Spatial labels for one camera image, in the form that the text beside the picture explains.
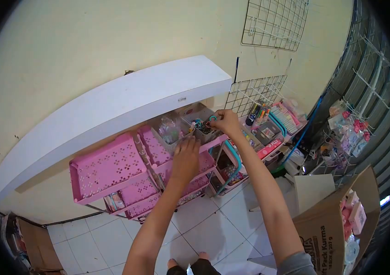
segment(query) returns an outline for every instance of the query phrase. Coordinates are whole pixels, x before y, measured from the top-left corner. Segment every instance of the gray shirt sleeve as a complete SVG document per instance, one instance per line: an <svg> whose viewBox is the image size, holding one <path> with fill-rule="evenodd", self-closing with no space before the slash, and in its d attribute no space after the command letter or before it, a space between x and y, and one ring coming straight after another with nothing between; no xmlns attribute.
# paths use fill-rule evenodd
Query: gray shirt sleeve
<svg viewBox="0 0 390 275"><path fill-rule="evenodd" d="M316 275L316 272L311 263L311 256L305 252L299 252L280 263L277 275Z"/></svg>

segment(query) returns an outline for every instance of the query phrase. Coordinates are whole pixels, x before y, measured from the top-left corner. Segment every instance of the gray storage bin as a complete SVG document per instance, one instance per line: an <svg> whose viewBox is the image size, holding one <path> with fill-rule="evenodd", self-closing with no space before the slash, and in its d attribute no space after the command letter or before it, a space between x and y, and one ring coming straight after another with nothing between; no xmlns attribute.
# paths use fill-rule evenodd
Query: gray storage bin
<svg viewBox="0 0 390 275"><path fill-rule="evenodd" d="M180 126L181 126L181 130L185 134L181 139L177 140L176 142L174 142L172 144L167 144L166 141L164 141L164 139L159 135L159 127L160 127L160 124L161 124L161 121L162 121L163 117L168 117L168 118L172 119L175 122L179 121ZM163 114L161 116L153 118L149 122L149 125L150 125L150 128L151 128L152 135L154 135L154 137L165 148L165 150L167 152L169 152L169 154L171 156L173 156L173 153L175 152L175 148L176 148L176 146L177 146L177 144L179 142L181 142L182 140L184 140L187 137L189 137L189 136L194 134L194 131L189 133L190 125L187 125L187 122L184 121L183 119L181 119L181 117L175 111L170 111L169 113L165 113L165 114Z"/></svg>
<svg viewBox="0 0 390 275"><path fill-rule="evenodd" d="M179 115L181 115L182 120L185 121L190 127L192 121L194 121L195 119L200 118L203 121L207 121L211 116L214 115L214 112L211 109L207 108L204 104L196 102L180 111ZM195 137L198 140L201 140L202 145L214 140L215 138L223 134L220 130L215 130L210 132L209 134L204 134L197 128L195 128L194 132Z"/></svg>

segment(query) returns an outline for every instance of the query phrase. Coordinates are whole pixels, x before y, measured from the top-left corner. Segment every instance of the pegboard display rack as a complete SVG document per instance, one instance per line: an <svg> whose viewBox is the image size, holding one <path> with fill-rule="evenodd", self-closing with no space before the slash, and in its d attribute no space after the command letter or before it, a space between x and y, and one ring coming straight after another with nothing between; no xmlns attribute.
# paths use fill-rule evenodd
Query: pegboard display rack
<svg viewBox="0 0 390 275"><path fill-rule="evenodd" d="M254 103L262 102L271 106L284 98L280 90L286 79L286 75L280 75L236 82L231 86L225 108L232 109L238 117L243 117Z"/></svg>
<svg viewBox="0 0 390 275"><path fill-rule="evenodd" d="M249 0L242 44L297 51L308 4L304 0Z"/></svg>

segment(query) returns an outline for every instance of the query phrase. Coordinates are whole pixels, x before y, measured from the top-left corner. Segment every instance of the pink basket shelf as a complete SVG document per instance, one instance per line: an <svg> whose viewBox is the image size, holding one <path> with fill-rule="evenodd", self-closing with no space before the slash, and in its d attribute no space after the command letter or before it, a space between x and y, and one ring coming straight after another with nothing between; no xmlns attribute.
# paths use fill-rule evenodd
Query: pink basket shelf
<svg viewBox="0 0 390 275"><path fill-rule="evenodd" d="M172 160L172 156L152 134L149 125L141 127L137 132L140 134L141 142L145 146L146 154L149 156L151 164L162 165Z"/></svg>
<svg viewBox="0 0 390 275"><path fill-rule="evenodd" d="M157 201L161 197L161 193L157 193L153 196L150 196L149 198L141 201L140 203L136 204L134 207L129 209L128 211L125 211L126 217L130 220L135 219L140 216L144 216L152 211L154 206L157 204Z"/></svg>
<svg viewBox="0 0 390 275"><path fill-rule="evenodd" d="M208 184L209 184L209 179L206 176L192 180L184 190L181 198L185 198L187 196L192 195L193 193L196 193L197 191L206 187Z"/></svg>
<svg viewBox="0 0 390 275"><path fill-rule="evenodd" d="M149 175L149 173L142 173L141 175L142 177L137 177L137 181L135 183L129 184L125 188L119 190L120 199L123 201L125 207L112 212L112 215L118 215L122 212L128 211L141 204L142 201L148 200L159 193L159 191L157 191L154 187L155 182L151 182L154 179ZM111 212L111 209L108 206L106 206L106 209L108 212Z"/></svg>
<svg viewBox="0 0 390 275"><path fill-rule="evenodd" d="M147 179L148 173L130 133L70 161L74 202L86 205Z"/></svg>
<svg viewBox="0 0 390 275"><path fill-rule="evenodd" d="M172 161L166 162L165 164L162 164L158 167L156 165L152 165L152 168L157 175L161 175L163 182L166 185L172 173ZM199 154L198 174L192 179L192 181L203 177L205 174L209 173L210 171L213 171L215 168L216 164L212 156L210 156L207 151L202 152L201 154Z"/></svg>
<svg viewBox="0 0 390 275"><path fill-rule="evenodd" d="M180 206L185 205L186 203L188 203L190 201L193 201L193 200L203 196L205 194L205 192L206 192L206 189L202 188L202 189L200 189L198 191L193 192L193 194L196 194L193 198L188 199L189 198L188 196L185 196L185 197L181 198L178 201L178 204L177 204L176 207L179 208Z"/></svg>

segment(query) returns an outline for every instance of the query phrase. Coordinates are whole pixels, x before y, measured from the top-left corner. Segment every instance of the white wire grid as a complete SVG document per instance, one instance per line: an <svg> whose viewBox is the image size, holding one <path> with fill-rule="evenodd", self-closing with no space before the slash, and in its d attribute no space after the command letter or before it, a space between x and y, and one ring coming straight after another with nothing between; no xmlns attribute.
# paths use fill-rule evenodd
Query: white wire grid
<svg viewBox="0 0 390 275"><path fill-rule="evenodd" d="M249 0L241 42L297 51L307 13L305 0Z"/></svg>
<svg viewBox="0 0 390 275"><path fill-rule="evenodd" d="M378 65L378 68L374 74L374 77L373 77L371 83L369 83L367 80L365 80L360 72L358 72L354 68L352 68L352 70L354 71L356 76L362 82L364 82L365 85L368 87L368 96L366 97L366 100L362 103L362 106L361 107L359 106L359 110L356 110L355 108L353 108L351 103L349 102L349 100L345 99L345 97L343 97L342 100L344 101L345 105L350 109L351 115L353 115L357 119L359 119L360 122L365 122L365 121L368 121L368 118L369 118L369 117L364 116L365 110L366 110L369 102L373 98L373 96L378 97L379 101L382 104L384 104L384 106L387 109L390 109L390 107L386 104L385 99L382 97L383 95L379 95L379 93L377 93L377 91L376 91L376 85L377 85L378 78L380 76L380 72L382 72L382 69L384 69L385 67L390 68L390 61L385 58L384 52L378 50L374 46L374 44L366 36L361 36L361 39L363 41L365 41L366 46L371 51L371 54L377 54L379 56L378 57L379 58L379 65ZM368 125L368 130L372 135L374 135L375 128L373 128L371 125Z"/></svg>
<svg viewBox="0 0 390 275"><path fill-rule="evenodd" d="M255 103L271 106L284 98L280 89L286 79L286 75L281 75L236 82L231 86L225 108L243 117Z"/></svg>

